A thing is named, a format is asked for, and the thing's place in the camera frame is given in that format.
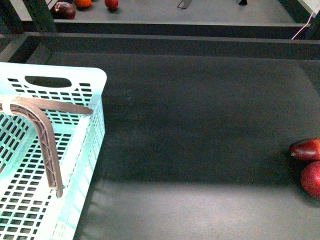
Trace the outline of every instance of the apple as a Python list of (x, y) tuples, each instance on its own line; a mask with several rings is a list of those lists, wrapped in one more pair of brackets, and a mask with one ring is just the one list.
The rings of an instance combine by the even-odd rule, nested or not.
[(308, 194), (320, 198), (320, 161), (312, 162), (302, 170), (301, 184)]
[(320, 161), (320, 138), (296, 141), (289, 147), (289, 153), (304, 163)]
[(104, 0), (104, 4), (110, 10), (116, 10), (119, 5), (119, 0)]

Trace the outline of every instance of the orange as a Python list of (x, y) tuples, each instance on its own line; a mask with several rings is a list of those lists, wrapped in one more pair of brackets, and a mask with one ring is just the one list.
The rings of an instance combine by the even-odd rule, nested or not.
[(77, 8), (88, 8), (91, 6), (91, 0), (74, 0)]

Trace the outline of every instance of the cable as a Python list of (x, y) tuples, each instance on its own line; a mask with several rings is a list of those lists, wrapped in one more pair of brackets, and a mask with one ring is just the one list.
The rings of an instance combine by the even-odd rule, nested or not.
[(311, 15), (310, 15), (310, 17), (309, 17), (308, 22), (293, 36), (293, 38), (291, 38), (291, 40), (294, 40), (294, 39), (296, 38), (296, 36), (298, 36), (299, 33), (301, 33), (301, 31), (302, 31), (303, 29), (305, 29), (306, 26), (308, 26), (308, 24), (310, 23), (310, 21), (311, 21), (311, 19), (312, 19), (312, 16), (313, 16), (314, 13), (315, 13), (315, 10), (319, 7), (319, 5), (320, 5), (320, 2), (319, 2), (318, 5), (314, 8), (314, 10), (312, 11), (312, 13), (311, 13)]

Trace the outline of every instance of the dark gray table surface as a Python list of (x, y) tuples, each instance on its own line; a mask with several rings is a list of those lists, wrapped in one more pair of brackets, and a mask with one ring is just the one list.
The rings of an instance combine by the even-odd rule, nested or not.
[(75, 240), (319, 240), (289, 145), (320, 136), (319, 62), (54, 53), (97, 67), (106, 134)]

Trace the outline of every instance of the light blue plastic basket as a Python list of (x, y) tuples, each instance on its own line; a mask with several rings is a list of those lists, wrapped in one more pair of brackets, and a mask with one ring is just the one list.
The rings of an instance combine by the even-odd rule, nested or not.
[[(0, 239), (72, 240), (105, 134), (97, 68), (0, 63), (0, 95), (32, 95), (83, 105), (92, 115), (45, 110), (56, 140), (63, 196), (48, 187), (32, 124), (0, 113)], [(25, 76), (70, 80), (70, 87), (29, 84)]]

